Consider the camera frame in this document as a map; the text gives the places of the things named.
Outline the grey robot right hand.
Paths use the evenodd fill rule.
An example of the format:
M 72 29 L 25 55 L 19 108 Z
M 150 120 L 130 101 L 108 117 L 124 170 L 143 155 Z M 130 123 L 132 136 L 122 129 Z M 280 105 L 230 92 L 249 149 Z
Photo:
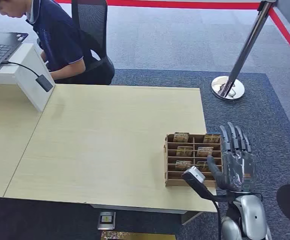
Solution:
M 248 137 L 239 126 L 227 123 L 230 133 L 220 125 L 223 168 L 220 171 L 213 156 L 207 157 L 208 166 L 216 184 L 223 190 L 251 193 L 256 182 L 257 156 L 252 153 Z

